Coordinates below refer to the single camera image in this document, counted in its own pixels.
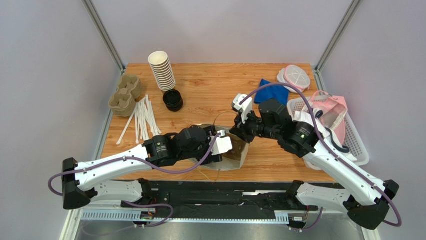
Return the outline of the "brown paper bag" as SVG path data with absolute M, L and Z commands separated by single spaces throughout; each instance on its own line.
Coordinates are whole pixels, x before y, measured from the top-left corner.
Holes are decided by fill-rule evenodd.
M 211 127 L 215 126 L 217 130 L 225 130 L 227 136 L 230 137 L 233 149 L 222 155 L 222 161 L 216 163 L 208 163 L 206 165 L 199 166 L 195 171 L 203 175 L 204 178 L 212 183 L 218 182 L 219 180 L 226 180 L 226 174 L 231 171 L 240 170 L 244 165 L 249 151 L 249 144 L 245 143 L 237 136 L 230 134 L 229 130 L 231 127 L 219 125 L 218 119 L 223 115 L 237 115 L 233 111 L 220 112 L 213 120 L 212 123 L 199 123 L 197 126 Z

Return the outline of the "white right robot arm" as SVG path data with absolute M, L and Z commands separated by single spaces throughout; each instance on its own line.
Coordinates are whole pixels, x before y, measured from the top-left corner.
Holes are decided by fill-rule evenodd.
M 246 143 L 256 137 L 276 140 L 286 152 L 314 164 L 341 185 L 336 189 L 295 180 L 286 191 L 292 204 L 346 213 L 368 230 L 385 222 L 399 185 L 376 178 L 347 159 L 324 133 L 316 132 L 319 123 L 307 112 L 296 119 L 284 104 L 272 98 L 259 105 L 257 116 L 253 100 L 244 94 L 237 95 L 231 105 L 238 114 L 230 131 L 233 135 Z

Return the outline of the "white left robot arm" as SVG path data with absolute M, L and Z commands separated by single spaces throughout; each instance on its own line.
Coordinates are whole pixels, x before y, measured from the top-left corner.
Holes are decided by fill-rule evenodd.
M 88 162 L 65 159 L 61 172 L 62 206 L 74 210 L 89 205 L 107 192 L 104 183 L 120 176 L 153 169 L 164 172 L 165 167 L 188 159 L 195 159 L 198 166 L 210 160 L 220 162 L 231 149 L 231 138 L 225 130 L 193 125 L 179 133 L 154 136 L 110 157 Z

